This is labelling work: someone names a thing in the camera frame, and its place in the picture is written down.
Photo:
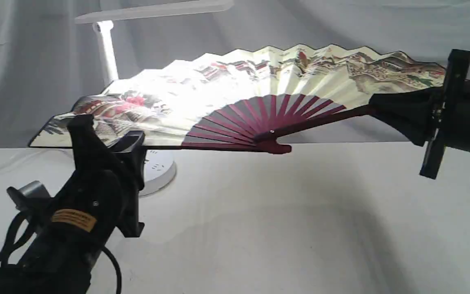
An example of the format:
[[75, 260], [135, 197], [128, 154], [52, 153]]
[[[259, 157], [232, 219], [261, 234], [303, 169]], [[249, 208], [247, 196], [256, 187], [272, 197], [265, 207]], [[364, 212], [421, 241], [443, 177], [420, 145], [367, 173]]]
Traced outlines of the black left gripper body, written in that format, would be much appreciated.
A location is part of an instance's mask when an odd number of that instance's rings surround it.
[[67, 125], [75, 170], [51, 205], [52, 255], [94, 262], [114, 229], [139, 238], [144, 188], [145, 134], [127, 132], [110, 146], [96, 134], [93, 115], [76, 115]]

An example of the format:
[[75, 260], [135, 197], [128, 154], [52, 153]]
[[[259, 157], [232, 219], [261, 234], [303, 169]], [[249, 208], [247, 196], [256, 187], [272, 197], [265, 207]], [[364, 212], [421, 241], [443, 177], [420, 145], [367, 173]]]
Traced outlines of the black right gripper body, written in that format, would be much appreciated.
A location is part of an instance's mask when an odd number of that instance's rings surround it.
[[453, 49], [443, 86], [432, 95], [431, 129], [420, 175], [436, 179], [445, 150], [470, 153], [470, 51]]

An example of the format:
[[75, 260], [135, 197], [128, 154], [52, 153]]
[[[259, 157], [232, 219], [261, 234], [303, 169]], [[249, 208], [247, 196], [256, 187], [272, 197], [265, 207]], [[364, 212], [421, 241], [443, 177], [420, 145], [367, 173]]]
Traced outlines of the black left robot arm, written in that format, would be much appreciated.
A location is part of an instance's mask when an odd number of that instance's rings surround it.
[[145, 187], [145, 133], [127, 132], [109, 147], [93, 127], [93, 115], [67, 124], [75, 170], [55, 196], [31, 182], [7, 193], [18, 214], [0, 251], [0, 294], [85, 294], [104, 254], [122, 292], [122, 273], [106, 247], [114, 229], [138, 238], [138, 194]]

